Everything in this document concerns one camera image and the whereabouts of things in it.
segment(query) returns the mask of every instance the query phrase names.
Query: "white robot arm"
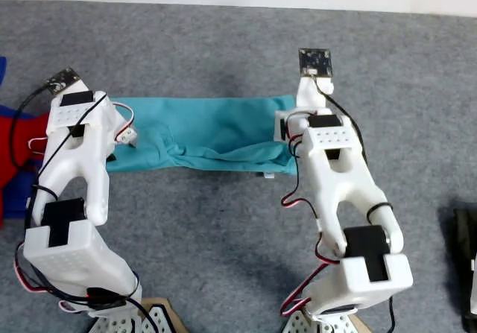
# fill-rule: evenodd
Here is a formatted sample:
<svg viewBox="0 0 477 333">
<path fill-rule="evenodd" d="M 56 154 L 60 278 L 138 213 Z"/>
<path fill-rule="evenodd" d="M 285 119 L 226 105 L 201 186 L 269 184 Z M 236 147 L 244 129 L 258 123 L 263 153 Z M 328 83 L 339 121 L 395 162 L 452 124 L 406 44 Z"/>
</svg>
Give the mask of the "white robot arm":
<svg viewBox="0 0 477 333">
<path fill-rule="evenodd" d="M 113 305 L 90 304 L 95 296 L 98 302 L 111 303 L 115 295 L 141 301 L 138 277 L 107 247 L 96 229 L 107 220 L 107 158 L 118 142 L 133 144 L 136 131 L 131 126 L 124 128 L 128 121 L 105 92 L 90 91 L 71 69 L 50 82 L 55 98 L 46 129 L 48 143 L 37 195 L 31 199 L 37 226 L 26 230 L 24 256 L 56 289 L 91 298 L 88 304 L 70 302 L 72 309 L 88 311 L 92 317 L 124 317 L 124 312 L 130 311 L 127 324 L 137 324 L 136 307 L 125 300 Z M 86 180 L 86 201 L 58 200 L 75 177 Z"/>
<path fill-rule="evenodd" d="M 393 208 L 370 175 L 356 128 L 326 107 L 333 92 L 329 50 L 301 49 L 300 68 L 297 107 L 277 112 L 275 140 L 297 146 L 320 238 L 341 258 L 328 276 L 303 289 L 305 312 L 320 321 L 383 302 L 411 287 L 413 278 Z M 342 229 L 337 209 L 343 201 L 370 225 Z"/>
</svg>

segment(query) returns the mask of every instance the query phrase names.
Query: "black wire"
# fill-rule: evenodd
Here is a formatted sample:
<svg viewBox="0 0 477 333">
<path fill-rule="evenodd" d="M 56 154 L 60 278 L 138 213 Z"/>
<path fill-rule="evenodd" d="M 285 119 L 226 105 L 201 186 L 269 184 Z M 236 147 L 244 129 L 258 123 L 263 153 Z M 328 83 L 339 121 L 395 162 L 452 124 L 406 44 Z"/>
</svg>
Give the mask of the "black wire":
<svg viewBox="0 0 477 333">
<path fill-rule="evenodd" d="M 364 158 L 364 162 L 366 162 L 367 164 L 367 156 L 366 156 L 366 150 L 364 149 L 364 140 L 363 140 L 363 136 L 361 134 L 361 131 L 359 129 L 359 126 L 358 124 L 356 123 L 356 121 L 354 120 L 354 118 L 338 103 L 336 102 L 336 100 L 334 98 L 332 98 L 330 95 L 327 95 L 326 93 L 322 92 L 320 87 L 318 86 L 318 82 L 316 81 L 316 78 L 313 77 L 313 82 L 315 82 L 315 86 L 318 90 L 318 92 L 320 94 L 322 94 L 325 99 L 328 101 L 328 102 L 331 102 L 336 108 L 338 108 L 345 116 L 347 116 L 350 121 L 351 121 L 351 124 L 353 125 L 353 127 L 355 128 L 355 131 L 356 131 L 356 134 L 358 135 L 358 139 L 359 139 L 359 142 L 361 143 L 361 148 L 362 148 L 362 154 L 363 154 L 363 158 Z"/>
<path fill-rule="evenodd" d="M 23 110 L 26 108 L 26 106 L 40 93 L 44 92 L 47 90 L 47 88 L 50 87 L 49 83 L 45 83 L 43 86 L 41 86 L 38 89 L 35 89 L 23 102 L 19 105 L 19 107 L 16 109 L 15 113 L 13 114 L 12 121 L 10 124 L 10 131 L 8 133 L 8 145 L 9 145 L 9 151 L 10 151 L 10 161 L 12 164 L 15 166 L 17 169 L 22 169 L 22 166 L 16 161 L 15 158 L 15 153 L 13 149 L 13 138 L 15 136 L 15 127 L 17 121 L 20 119 L 20 116 L 23 113 Z"/>
<path fill-rule="evenodd" d="M 56 201 L 58 201 L 58 196 L 57 196 L 57 194 L 56 194 L 54 191 L 52 191 L 50 188 L 46 188 L 45 186 L 39 185 L 39 184 L 32 184 L 31 186 L 32 186 L 33 188 L 46 191 L 46 192 L 47 192 L 48 194 L 50 194 Z"/>
<path fill-rule="evenodd" d="M 382 206 L 389 206 L 391 210 L 393 209 L 393 206 L 391 205 L 391 203 L 388 203 L 388 202 L 377 203 L 376 205 L 371 206 L 371 209 L 369 209 L 366 213 L 366 220 L 368 223 L 371 223 L 371 219 L 370 219 L 371 214 L 373 214 L 375 210 L 379 209 Z"/>
<path fill-rule="evenodd" d="M 144 317 L 146 317 L 146 319 L 151 323 L 154 332 L 155 332 L 155 333 L 159 333 L 159 328 L 157 327 L 156 322 L 153 321 L 153 319 L 152 319 L 151 315 L 149 314 L 149 312 L 147 312 L 147 311 L 145 310 L 145 308 L 142 307 L 142 305 L 141 305 L 139 302 L 137 302 L 135 299 L 132 299 L 132 298 L 129 297 L 129 298 L 127 298 L 126 300 L 127 300 L 128 302 L 132 303 L 133 305 L 135 305 L 135 306 L 141 311 L 141 313 L 144 314 Z"/>
<path fill-rule="evenodd" d="M 393 333 L 396 328 L 396 318 L 394 316 L 393 297 L 389 297 L 389 317 L 391 318 L 391 327 L 388 329 L 388 333 Z"/>
</svg>

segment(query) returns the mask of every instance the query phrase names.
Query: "red wire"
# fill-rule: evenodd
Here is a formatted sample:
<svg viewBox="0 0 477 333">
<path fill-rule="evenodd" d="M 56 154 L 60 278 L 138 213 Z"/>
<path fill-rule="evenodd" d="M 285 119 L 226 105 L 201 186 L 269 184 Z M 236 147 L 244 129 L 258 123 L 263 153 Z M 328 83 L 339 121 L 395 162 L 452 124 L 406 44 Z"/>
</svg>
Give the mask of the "red wire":
<svg viewBox="0 0 477 333">
<path fill-rule="evenodd" d="M 333 259 L 328 259 L 327 257 L 321 255 L 319 252 L 318 252 L 318 246 L 320 245 L 320 242 L 321 242 L 321 239 L 323 237 L 323 233 L 320 232 L 320 237 L 318 239 L 318 241 L 316 242 L 316 246 L 315 246 L 315 256 L 318 257 L 321 261 L 327 263 L 327 264 L 339 264 L 340 263 L 340 260 L 333 260 Z"/>
<path fill-rule="evenodd" d="M 15 249 L 15 256 L 13 259 L 13 269 L 15 270 L 16 277 L 22 284 L 23 288 L 29 292 L 35 292 L 35 293 L 42 293 L 46 292 L 47 290 L 43 287 L 34 287 L 28 282 L 28 280 L 25 278 L 25 275 L 23 274 L 23 270 L 19 265 L 19 260 L 18 260 L 18 250 L 20 247 L 23 246 L 23 241 L 21 241 Z"/>
<path fill-rule="evenodd" d="M 313 278 L 316 275 L 318 275 L 322 270 L 324 270 L 327 266 L 328 266 L 328 264 L 321 264 L 320 266 L 318 266 L 310 274 L 310 276 L 308 276 L 303 282 L 301 282 L 300 285 L 297 288 L 295 288 L 295 290 L 293 292 L 291 292 L 291 294 L 285 299 L 285 301 L 283 301 L 282 305 L 280 306 L 280 314 L 283 317 L 290 316 L 291 314 L 293 314 L 297 310 L 301 309 L 304 305 L 306 305 L 306 303 L 308 303 L 312 300 L 310 297 L 302 299 L 302 300 L 299 301 L 299 303 L 297 303 L 292 308 L 290 308 L 288 310 L 285 310 L 290 305 L 290 303 L 292 303 L 296 299 L 296 297 L 299 294 L 301 294 L 303 289 L 310 283 L 310 281 L 312 281 Z"/>
</svg>

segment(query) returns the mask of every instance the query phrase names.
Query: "teal cloth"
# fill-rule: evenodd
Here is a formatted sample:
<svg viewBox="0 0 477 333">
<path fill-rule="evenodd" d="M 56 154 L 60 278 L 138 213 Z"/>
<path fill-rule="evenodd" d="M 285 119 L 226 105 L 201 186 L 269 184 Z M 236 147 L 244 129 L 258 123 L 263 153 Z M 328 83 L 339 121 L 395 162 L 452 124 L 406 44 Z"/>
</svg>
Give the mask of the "teal cloth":
<svg viewBox="0 0 477 333">
<path fill-rule="evenodd" d="M 117 98 L 132 107 L 137 148 L 118 145 L 109 172 L 183 166 L 206 171 L 296 173 L 286 145 L 274 142 L 274 113 L 294 106 L 272 98 Z M 128 118 L 127 110 L 118 107 Z"/>
</svg>

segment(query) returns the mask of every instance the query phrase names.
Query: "blue fabric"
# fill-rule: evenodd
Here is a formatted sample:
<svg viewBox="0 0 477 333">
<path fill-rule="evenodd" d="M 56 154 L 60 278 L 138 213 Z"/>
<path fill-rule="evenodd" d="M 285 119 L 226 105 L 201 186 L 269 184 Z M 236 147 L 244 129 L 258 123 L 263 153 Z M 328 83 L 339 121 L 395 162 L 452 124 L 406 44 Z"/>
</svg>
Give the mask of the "blue fabric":
<svg viewBox="0 0 477 333">
<path fill-rule="evenodd" d="M 0 86 L 3 82 L 3 77 L 5 76 L 5 72 L 7 71 L 7 58 L 0 56 Z"/>
<path fill-rule="evenodd" d="M 207 171 L 296 173 L 283 143 L 274 142 L 273 98 L 120 98 L 136 114 L 137 148 L 117 146 L 109 172 L 184 166 Z M 121 113 L 127 118 L 127 110 Z"/>
</svg>

